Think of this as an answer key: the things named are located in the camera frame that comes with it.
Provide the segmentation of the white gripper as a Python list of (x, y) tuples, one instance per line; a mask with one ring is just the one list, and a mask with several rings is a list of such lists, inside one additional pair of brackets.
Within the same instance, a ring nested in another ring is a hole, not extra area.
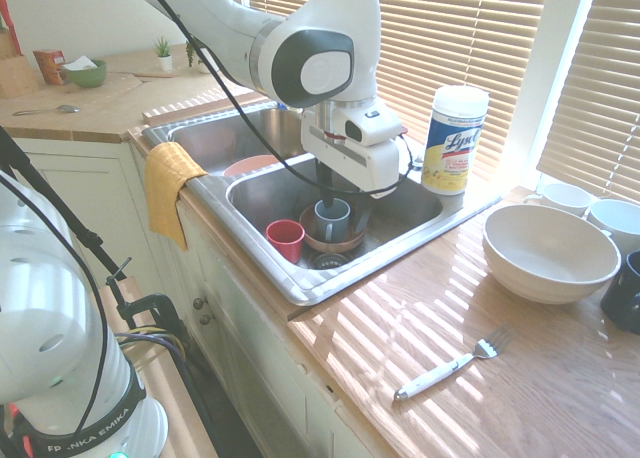
[[(335, 143), (325, 137), (313, 120), (303, 119), (301, 144), (315, 161), (316, 178), (325, 208), (334, 205), (333, 172), (357, 189), (381, 198), (391, 193), (399, 181), (399, 150), (392, 140), (362, 146), (353, 140)], [(355, 208), (355, 232), (365, 230), (372, 212), (371, 199), (358, 199)]]

